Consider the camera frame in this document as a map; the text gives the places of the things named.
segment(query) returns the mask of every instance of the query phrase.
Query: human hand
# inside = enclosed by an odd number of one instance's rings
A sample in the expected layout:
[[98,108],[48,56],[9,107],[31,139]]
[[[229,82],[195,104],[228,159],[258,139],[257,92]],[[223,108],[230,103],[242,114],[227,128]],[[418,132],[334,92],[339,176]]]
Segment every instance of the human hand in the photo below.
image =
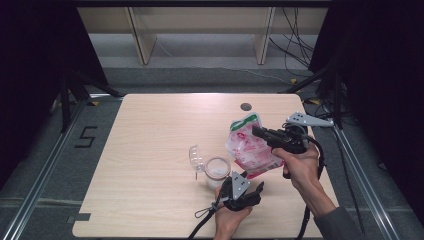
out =
[[284,173],[290,172],[293,187],[315,217],[324,216],[336,208],[318,181],[319,153],[313,143],[309,143],[308,151],[302,154],[289,153],[282,148],[275,148],[272,153],[285,161]]
[[[218,197],[221,187],[215,189],[215,198]],[[222,203],[218,205],[219,210],[215,213],[215,237],[214,240],[229,240],[236,233],[241,221],[253,210],[246,207],[241,211],[234,212],[226,208]]]

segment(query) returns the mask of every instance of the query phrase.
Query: person's left hand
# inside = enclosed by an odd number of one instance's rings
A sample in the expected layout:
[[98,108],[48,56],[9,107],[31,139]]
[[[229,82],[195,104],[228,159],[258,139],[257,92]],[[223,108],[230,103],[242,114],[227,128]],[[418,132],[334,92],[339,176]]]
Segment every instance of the person's left hand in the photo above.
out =
[[[218,197],[221,187],[215,189],[215,198]],[[234,212],[226,208],[222,203],[218,206],[220,209],[215,213],[216,231],[214,240],[229,240],[236,233],[241,221],[247,217],[253,210],[252,207],[246,207],[241,211]]]

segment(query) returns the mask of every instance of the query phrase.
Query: light wood tabletop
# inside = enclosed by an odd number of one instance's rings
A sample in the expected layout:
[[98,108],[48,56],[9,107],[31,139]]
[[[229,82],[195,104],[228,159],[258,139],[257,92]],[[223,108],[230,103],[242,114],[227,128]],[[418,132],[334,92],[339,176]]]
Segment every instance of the light wood tabletop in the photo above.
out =
[[[240,105],[249,103],[251,111]],[[88,221],[76,221],[77,237],[187,238],[210,207],[214,193],[205,174],[189,163],[198,145],[204,159],[222,156],[232,170],[243,170],[227,154],[225,142],[234,120],[256,112],[262,126],[279,129],[295,111],[304,112],[294,94],[129,94],[125,96],[80,209]],[[299,233],[305,203],[282,168],[251,180],[265,182],[262,201],[240,225],[235,238],[283,238]],[[321,183],[337,205],[324,170]],[[212,218],[196,237],[213,237]],[[311,219],[305,237],[320,237]]]

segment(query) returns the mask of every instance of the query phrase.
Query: pink plastic bag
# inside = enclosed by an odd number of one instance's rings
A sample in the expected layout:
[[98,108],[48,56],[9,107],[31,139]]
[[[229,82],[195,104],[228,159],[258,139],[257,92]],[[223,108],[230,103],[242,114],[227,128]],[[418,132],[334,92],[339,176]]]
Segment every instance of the pink plastic bag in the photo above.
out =
[[259,115],[251,113],[234,121],[230,127],[225,146],[237,163],[247,172],[247,178],[254,178],[268,170],[281,167],[284,161],[271,153],[271,147],[262,138],[252,134],[252,127],[261,127]]

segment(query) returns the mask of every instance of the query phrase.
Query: gray floor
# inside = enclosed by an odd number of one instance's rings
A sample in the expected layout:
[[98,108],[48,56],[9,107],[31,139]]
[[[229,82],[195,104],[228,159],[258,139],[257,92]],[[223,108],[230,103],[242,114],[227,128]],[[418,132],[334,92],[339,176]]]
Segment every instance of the gray floor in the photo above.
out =
[[[111,86],[124,93],[275,93],[287,89],[291,79],[300,81],[304,78],[285,70],[284,54],[272,44],[269,45],[265,64],[257,65],[253,44],[247,35],[161,35],[146,66],[139,65],[130,35],[92,35],[91,38]],[[282,36],[273,36],[273,39],[281,46],[287,44]],[[316,36],[304,36],[304,40],[313,45]],[[300,54],[296,50],[292,48],[290,51]],[[287,66],[296,74],[310,74],[293,58],[287,58]],[[308,86],[299,95],[302,98],[312,97],[318,84]],[[119,101],[102,101],[97,106],[84,107],[20,239],[76,239],[72,235],[71,220],[82,204],[119,106]],[[312,114],[317,110],[318,114],[322,113],[317,105],[306,104],[305,108]],[[390,174],[377,166],[380,159],[361,127],[351,117],[345,118],[344,122],[344,131],[352,148],[400,239],[424,239],[423,227]],[[87,130],[87,134],[95,136],[95,140],[91,148],[76,148],[88,143],[88,140],[79,138],[87,126],[97,127]],[[0,192],[1,235],[49,157],[60,128],[61,114],[56,110],[40,131],[29,157],[19,164]],[[327,170],[339,204],[346,207],[359,223],[334,135],[322,128],[314,128],[314,134],[324,147]],[[369,239],[384,239],[349,168],[347,174],[366,235]]]

